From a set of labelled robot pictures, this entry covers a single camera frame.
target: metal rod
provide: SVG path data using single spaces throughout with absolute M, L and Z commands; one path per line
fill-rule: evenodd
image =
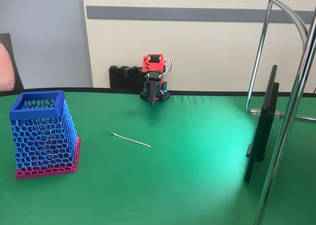
M 312 67 L 313 59 L 316 51 L 316 9 L 310 26 L 309 34 L 304 46 L 303 55 L 299 65 L 299 69 L 294 81 L 292 92 L 284 115 L 281 130 L 279 132 L 276 147 L 271 159 L 266 181 L 261 194 L 258 211 L 254 220 L 254 225 L 261 225 L 267 209 L 271 190 L 275 183 L 275 178 L 282 160 L 285 146 L 287 144 L 296 112 L 298 110 L 305 84 Z
M 117 137 L 119 137 L 119 138 L 121 138 L 121 139 L 125 139 L 125 140 L 131 141 L 131 142 L 134 142 L 134 143 L 137 143 L 137 144 L 140 144 L 140 145 L 144 145 L 144 146 L 150 147 L 150 145 L 147 145 L 147 144 L 138 142 L 138 141 L 136 141 L 136 140 L 131 140 L 131 139 L 129 139 L 129 138 L 125 138 L 125 137 L 123 137 L 123 136 L 120 136 L 120 135 L 114 133 L 114 131 L 112 131 L 111 135 L 112 135 L 112 136 L 115 135 L 115 136 L 117 136 Z
M 261 32 L 261 37 L 260 37 L 259 47 L 258 47 L 257 56 L 256 56 L 256 60 L 255 60 L 255 65 L 254 65 L 254 68 L 253 68 L 251 81 L 250 81 L 250 85 L 249 85 L 247 100 L 246 100 L 246 107 L 245 107 L 245 109 L 246 109 L 246 112 L 250 113 L 250 114 L 254 113 L 253 110 L 249 109 L 249 103 L 250 103 L 250 99 L 251 99 L 251 95 L 252 95 L 252 91 L 253 91 L 253 86 L 254 86 L 254 83 L 255 83 L 255 79 L 256 79 L 256 75 L 257 75 L 257 71 L 258 71 L 258 67 L 259 67 L 260 57 L 261 57 L 261 53 L 262 53 L 262 48 L 263 48 L 263 44 L 264 44 L 264 40 L 265 40 L 267 28 L 268 28 L 269 17 L 270 17 L 270 13 L 271 13 L 271 9 L 272 9 L 273 3 L 275 3 L 283 11 L 285 11 L 285 13 L 292 19 L 292 21 L 296 25 L 296 27 L 297 27 L 300 35 L 301 35 L 301 39 L 302 39 L 302 42 L 303 42 L 303 47 L 304 47 L 304 44 L 306 42 L 305 36 L 307 36 L 307 34 L 308 34 L 307 26 L 304 24 L 302 19 L 290 7 L 288 7 L 286 4 L 284 4 L 284 3 L 282 3 L 282 2 L 280 2 L 278 0 L 269 0 L 268 7 L 267 7 L 267 12 L 266 12 L 266 17 L 265 17 L 265 21 L 263 23 L 263 28 L 262 28 L 262 32 Z M 283 117 L 283 116 L 284 116 L 284 113 L 281 112 L 280 113 L 280 117 Z M 316 122 L 316 118 L 315 117 L 310 117 L 310 116 L 305 116 L 305 115 L 298 115 L 298 116 L 296 116 L 296 119 Z
M 272 1 L 273 4 L 276 4 L 278 7 L 280 7 L 290 17 L 290 19 L 293 21 L 293 23 L 297 27 L 298 32 L 300 33 L 302 43 L 304 46 L 306 42 L 306 37 L 308 34 L 308 28 L 306 24 L 303 22 L 303 20 L 286 4 L 280 2 L 279 0 L 270 0 L 270 1 Z
M 256 79 L 256 75 L 257 75 L 257 71 L 258 71 L 258 67 L 259 67 L 263 43 L 265 42 L 265 37 L 266 37 L 266 33 L 267 33 L 267 28 L 268 28 L 269 18 L 270 18 L 270 14 L 271 14 L 272 4 L 273 4 L 273 2 L 269 0 L 267 12 L 266 12 L 266 17 L 265 17 L 265 21 L 263 23 L 263 28 L 262 28 L 262 32 L 261 32 L 261 37 L 260 37 L 259 47 L 258 47 L 257 56 L 256 56 L 256 60 L 255 60 L 255 65 L 254 65 L 252 76 L 251 76 L 251 81 L 250 81 L 250 86 L 249 86 L 247 101 L 246 101 L 246 112 L 248 112 L 248 113 L 249 113 L 249 102 L 250 102 L 253 86 L 255 84 L 255 79 Z

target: green tablecloth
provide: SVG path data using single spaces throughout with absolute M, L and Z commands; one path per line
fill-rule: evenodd
M 24 180 L 15 179 L 8 115 L 16 98 L 0 97 L 0 225 L 252 224 L 282 120 L 244 184 L 258 121 L 245 97 L 172 96 L 151 107 L 137 95 L 66 93 L 82 139 L 78 172 Z M 316 115 L 316 99 L 303 98 L 299 113 Z M 315 223 L 315 139 L 316 124 L 295 122 L 264 224 Z

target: pink base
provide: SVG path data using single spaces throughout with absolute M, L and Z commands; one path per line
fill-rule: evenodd
M 81 144 L 81 139 L 79 136 L 77 136 L 75 158 L 74 158 L 73 163 L 59 164 L 59 165 L 54 165 L 54 166 L 51 165 L 51 166 L 45 166 L 45 167 L 22 168 L 20 170 L 16 170 L 15 178 L 24 179 L 24 178 L 34 178 L 34 177 L 47 177 L 47 176 L 77 172 L 79 153 L 80 153 L 80 144 Z

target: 3d printed basket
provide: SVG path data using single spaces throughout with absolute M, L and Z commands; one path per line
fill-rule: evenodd
M 77 171 L 80 138 L 63 91 L 21 93 L 9 115 L 17 179 Z

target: person's arm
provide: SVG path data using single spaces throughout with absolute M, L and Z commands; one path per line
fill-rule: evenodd
M 0 43 L 0 92 L 11 91 L 15 85 L 15 77 L 9 53 Z

